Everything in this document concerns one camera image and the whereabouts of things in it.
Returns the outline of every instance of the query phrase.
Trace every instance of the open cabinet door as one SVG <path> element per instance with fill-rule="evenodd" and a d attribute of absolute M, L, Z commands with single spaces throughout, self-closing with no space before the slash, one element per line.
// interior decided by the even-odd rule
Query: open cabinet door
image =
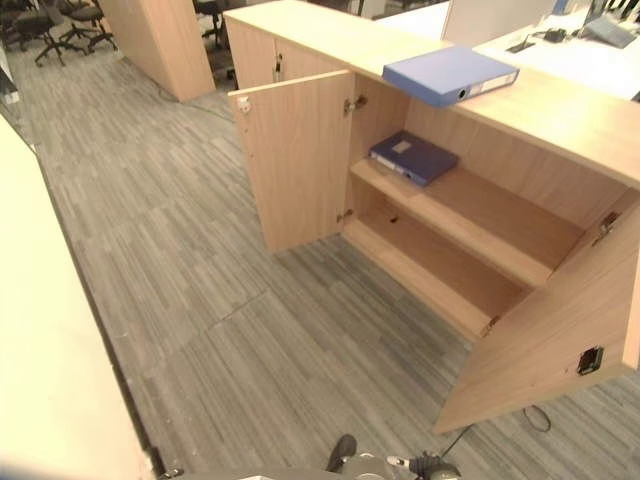
<path fill-rule="evenodd" d="M 623 197 L 618 205 L 625 201 Z M 614 225 L 595 245 L 597 229 L 592 229 L 544 287 L 508 312 L 476 344 L 440 413 L 436 432 L 524 408 L 638 368 L 637 203 Z M 578 375 L 581 354 L 598 345 L 604 348 L 600 369 Z"/>
<path fill-rule="evenodd" d="M 229 94 L 270 251 L 342 230 L 353 90 L 340 70 Z"/>

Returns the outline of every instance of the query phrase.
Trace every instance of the blue binder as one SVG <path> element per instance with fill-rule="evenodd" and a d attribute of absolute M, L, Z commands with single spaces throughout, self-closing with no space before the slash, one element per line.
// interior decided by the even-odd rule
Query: blue binder
<path fill-rule="evenodd" d="M 429 105 L 444 107 L 515 82 L 520 69 L 453 46 L 385 65 L 382 78 Z"/>
<path fill-rule="evenodd" d="M 458 163 L 458 156 L 404 130 L 377 143 L 369 156 L 424 187 Z"/>

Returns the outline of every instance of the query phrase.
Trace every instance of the wooden countertop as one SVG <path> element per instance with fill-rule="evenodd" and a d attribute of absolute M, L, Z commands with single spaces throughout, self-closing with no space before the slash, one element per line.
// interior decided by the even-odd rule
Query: wooden countertop
<path fill-rule="evenodd" d="M 449 45 L 296 0 L 224 15 L 377 80 L 387 63 Z M 638 103 L 523 67 L 511 87 L 449 108 L 640 189 Z"/>
<path fill-rule="evenodd" d="M 37 158 L 2 116 L 0 219 L 3 472 L 153 478 Z"/>

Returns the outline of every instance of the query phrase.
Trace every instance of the cable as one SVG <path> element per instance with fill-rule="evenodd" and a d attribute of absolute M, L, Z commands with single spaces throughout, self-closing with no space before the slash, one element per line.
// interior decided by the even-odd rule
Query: cable
<path fill-rule="evenodd" d="M 538 412 L 538 414 L 540 414 L 540 416 L 544 419 L 544 422 L 546 423 L 546 425 L 542 428 L 537 427 L 531 420 L 531 417 L 529 416 L 529 414 L 527 413 L 527 408 L 531 408 L 534 411 Z M 531 428 L 533 428 L 537 432 L 547 433 L 549 430 L 551 430 L 551 419 L 549 418 L 549 415 L 547 415 L 545 411 L 542 410 L 539 406 L 531 405 L 530 407 L 525 407 L 522 409 L 522 414 L 524 415 L 524 418 L 527 419 L 527 422 L 529 422 L 529 425 L 531 425 Z"/>
<path fill-rule="evenodd" d="M 446 455 L 447 453 L 449 453 L 449 451 L 450 451 L 450 450 L 455 446 L 455 444 L 456 444 L 456 443 L 458 443 L 458 441 L 462 438 L 462 436 L 463 436 L 465 433 L 467 433 L 471 427 L 473 427 L 473 424 L 471 424 L 471 425 L 467 425 L 467 426 L 465 427 L 465 429 L 464 429 L 462 432 L 460 432 L 460 434 L 456 437 L 456 439 L 453 441 L 453 443 L 447 447 L 447 449 L 442 453 L 442 455 L 440 455 L 440 458 L 444 458 L 444 457 L 445 457 L 445 455 Z"/>
<path fill-rule="evenodd" d="M 167 97 L 164 94 L 164 90 L 162 90 L 162 87 L 158 87 L 158 96 L 164 100 L 165 102 L 171 102 L 171 103 L 176 103 L 178 105 L 181 105 L 183 107 L 187 107 L 187 108 L 193 108 L 194 110 L 201 110 L 203 112 L 207 112 L 210 113 L 211 115 L 215 115 L 218 118 L 221 118 L 223 120 L 226 120 L 229 123 L 233 123 L 233 120 L 225 115 L 220 115 L 218 112 L 214 111 L 214 110 L 209 110 L 208 108 L 204 108 L 204 107 L 200 107 L 198 105 L 189 105 L 188 103 L 181 103 L 178 102 L 177 100 L 174 100 L 173 98 Z"/>

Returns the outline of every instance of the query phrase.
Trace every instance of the office floor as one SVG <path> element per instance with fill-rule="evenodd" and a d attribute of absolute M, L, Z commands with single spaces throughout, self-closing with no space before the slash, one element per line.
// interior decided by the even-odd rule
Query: office floor
<path fill-rule="evenodd" d="M 38 69 L 37 47 L 8 53 L 6 114 L 168 466 L 322 468 L 344 432 L 378 455 L 452 441 L 431 429 L 469 346 L 339 237 L 265 252 L 224 91 L 180 105 L 110 48 Z M 640 375 L 542 406 L 550 432 L 516 412 L 448 459 L 474 480 L 640 477 Z"/>

